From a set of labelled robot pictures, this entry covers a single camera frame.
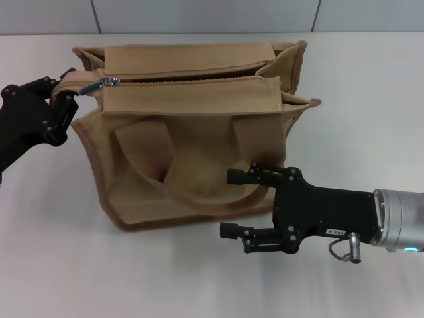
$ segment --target small sticker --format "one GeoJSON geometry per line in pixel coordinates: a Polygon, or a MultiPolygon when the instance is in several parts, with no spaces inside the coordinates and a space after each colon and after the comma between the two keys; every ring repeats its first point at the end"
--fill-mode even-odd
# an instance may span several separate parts
{"type": "Polygon", "coordinates": [[[345,233],[346,233],[346,231],[343,231],[343,230],[334,230],[334,229],[327,229],[325,231],[325,234],[340,235],[340,236],[345,235],[345,233]]]}

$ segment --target metal cylinder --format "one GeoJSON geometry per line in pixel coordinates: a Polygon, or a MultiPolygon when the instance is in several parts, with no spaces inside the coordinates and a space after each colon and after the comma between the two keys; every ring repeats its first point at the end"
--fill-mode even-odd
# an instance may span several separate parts
{"type": "Polygon", "coordinates": [[[380,228],[371,241],[395,251],[424,249],[424,194],[377,189],[380,228]]]}
{"type": "Polygon", "coordinates": [[[359,234],[351,232],[349,234],[349,245],[350,245],[350,261],[352,263],[360,263],[360,247],[359,247],[359,234]]]}

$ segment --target cable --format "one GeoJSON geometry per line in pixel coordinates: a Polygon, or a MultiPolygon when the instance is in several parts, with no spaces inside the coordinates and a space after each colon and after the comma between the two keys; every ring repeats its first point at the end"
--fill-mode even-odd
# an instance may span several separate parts
{"type": "Polygon", "coordinates": [[[339,238],[338,240],[331,242],[330,245],[329,245],[329,252],[337,260],[342,260],[343,262],[346,262],[346,261],[350,260],[350,254],[346,254],[343,257],[340,257],[339,255],[337,255],[336,253],[333,252],[333,246],[336,245],[337,243],[344,241],[344,240],[347,240],[347,238],[339,238]]]}

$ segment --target gray wall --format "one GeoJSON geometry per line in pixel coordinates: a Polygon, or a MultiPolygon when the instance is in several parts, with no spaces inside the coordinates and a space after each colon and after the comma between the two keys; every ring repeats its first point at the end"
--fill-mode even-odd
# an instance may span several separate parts
{"type": "Polygon", "coordinates": [[[424,31],[423,13],[423,0],[0,0],[0,34],[424,31]]]}

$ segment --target zipper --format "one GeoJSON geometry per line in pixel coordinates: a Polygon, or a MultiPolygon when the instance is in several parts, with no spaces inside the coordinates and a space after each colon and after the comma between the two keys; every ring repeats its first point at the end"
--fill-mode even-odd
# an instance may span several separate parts
{"type": "Polygon", "coordinates": [[[98,91],[99,89],[110,86],[116,86],[121,82],[119,78],[101,78],[99,81],[95,81],[86,86],[81,87],[77,90],[78,95],[87,95],[98,91]]]}
{"type": "Polygon", "coordinates": [[[204,79],[186,79],[187,77],[176,77],[172,78],[172,80],[168,81],[161,81],[164,78],[148,78],[148,79],[120,79],[120,78],[101,78],[99,81],[95,81],[93,83],[90,83],[86,86],[81,87],[79,90],[77,90],[78,95],[87,95],[90,93],[93,93],[94,91],[99,91],[100,89],[103,89],[104,87],[112,87],[119,84],[131,84],[131,83],[161,83],[161,84],[170,84],[170,83],[176,83],[176,84],[183,84],[183,83],[191,83],[191,82],[203,82],[203,81],[219,81],[219,80],[236,80],[236,79],[245,79],[248,80],[249,78],[257,77],[257,76],[236,76],[236,77],[229,77],[229,78],[222,78],[222,77],[215,77],[213,76],[204,78],[204,79]]]}

